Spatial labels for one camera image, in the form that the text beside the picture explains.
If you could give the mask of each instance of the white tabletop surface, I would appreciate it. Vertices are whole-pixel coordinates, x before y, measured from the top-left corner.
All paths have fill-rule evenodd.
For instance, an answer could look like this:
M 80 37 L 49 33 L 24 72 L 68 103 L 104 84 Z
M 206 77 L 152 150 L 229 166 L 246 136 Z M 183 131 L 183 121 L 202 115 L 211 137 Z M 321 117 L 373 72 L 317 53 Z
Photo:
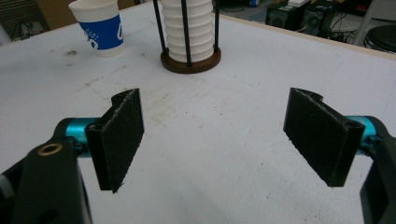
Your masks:
M 221 17 L 221 62 L 165 70 L 152 3 L 120 14 L 127 49 L 99 58 L 75 24 L 0 48 L 0 170 L 63 118 L 101 117 L 140 88 L 146 132 L 119 192 L 79 159 L 94 223 L 362 223 L 371 159 L 328 188 L 283 132 L 290 87 L 396 134 L 396 57 Z

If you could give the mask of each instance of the cup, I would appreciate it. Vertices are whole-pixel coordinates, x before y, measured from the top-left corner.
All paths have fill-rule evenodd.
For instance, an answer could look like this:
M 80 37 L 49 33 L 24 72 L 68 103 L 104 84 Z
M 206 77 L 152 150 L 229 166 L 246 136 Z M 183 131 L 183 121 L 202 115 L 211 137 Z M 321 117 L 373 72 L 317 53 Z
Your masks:
M 117 0 L 77 0 L 69 8 L 99 56 L 112 57 L 125 50 Z

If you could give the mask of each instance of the round base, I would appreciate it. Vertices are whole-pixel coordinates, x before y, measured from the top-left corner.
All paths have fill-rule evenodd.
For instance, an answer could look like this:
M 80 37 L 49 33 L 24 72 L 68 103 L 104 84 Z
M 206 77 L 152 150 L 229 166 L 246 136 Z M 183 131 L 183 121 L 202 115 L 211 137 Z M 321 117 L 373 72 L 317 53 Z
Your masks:
M 216 66 L 221 59 L 221 50 L 214 52 L 210 58 L 203 60 L 198 63 L 192 63 L 191 67 L 187 66 L 187 63 L 179 63 L 169 57 L 169 54 L 161 53 L 161 61 L 163 62 L 163 67 L 168 71 L 179 73 L 179 74 L 194 74 L 201 73 L 211 69 Z

